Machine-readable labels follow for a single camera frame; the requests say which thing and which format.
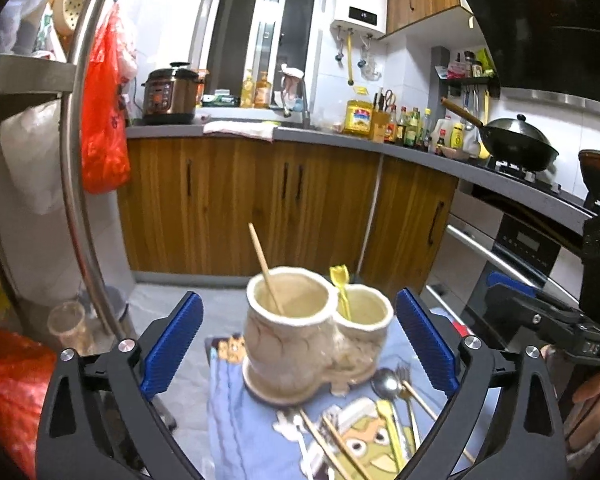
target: range hood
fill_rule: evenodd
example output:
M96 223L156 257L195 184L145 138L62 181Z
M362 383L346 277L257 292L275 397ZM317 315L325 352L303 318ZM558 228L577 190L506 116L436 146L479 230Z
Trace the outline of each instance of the range hood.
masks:
M600 113L600 0L467 0L502 92Z

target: oven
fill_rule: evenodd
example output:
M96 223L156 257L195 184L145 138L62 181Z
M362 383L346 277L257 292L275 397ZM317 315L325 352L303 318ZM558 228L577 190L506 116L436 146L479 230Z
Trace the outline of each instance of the oven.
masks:
M429 308L442 307L492 348L520 351L529 344L542 346L531 330L494 322L486 315L484 295L492 272L578 306L580 258L526 220L456 190L445 235L421 294Z

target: blue gripper pad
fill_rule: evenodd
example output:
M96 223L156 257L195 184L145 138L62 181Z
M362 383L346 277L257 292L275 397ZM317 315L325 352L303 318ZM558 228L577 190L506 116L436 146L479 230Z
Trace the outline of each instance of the blue gripper pad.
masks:
M533 288L532 286L529 286L525 283L519 282L518 280L514 280L513 278L510 278L506 274L493 271L487 276L487 286L493 286L493 285L497 285L499 283L501 283L503 285L507 285L510 288L517 290L518 292L522 292L522 294L525 294L526 296L529 296L531 298L536 297L536 289L535 288Z
M144 378L140 390L147 400L167 390L187 353L203 318L200 296L190 292L182 298L180 309L144 359Z
M452 397L459 387L456 357L410 290L405 288L398 292L395 313L431 385L448 398Z

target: red plastic bag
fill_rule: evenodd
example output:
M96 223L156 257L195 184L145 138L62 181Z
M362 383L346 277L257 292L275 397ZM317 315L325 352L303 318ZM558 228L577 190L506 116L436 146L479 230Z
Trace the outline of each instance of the red plastic bag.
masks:
M0 328L0 444L16 465L36 479L36 441L56 354Z
M96 34L84 84L82 183L94 194L122 186L131 173L118 95L117 23L118 4L114 4Z

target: window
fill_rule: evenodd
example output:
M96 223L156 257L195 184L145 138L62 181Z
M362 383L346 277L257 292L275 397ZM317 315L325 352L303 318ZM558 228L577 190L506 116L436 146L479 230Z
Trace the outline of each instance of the window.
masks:
M218 0L215 17L206 28L208 49L201 68L209 70L205 92L228 89L240 95L246 69L254 79L267 72L273 83L272 107L281 89L280 67L305 72L307 91L317 61L318 16L322 0Z

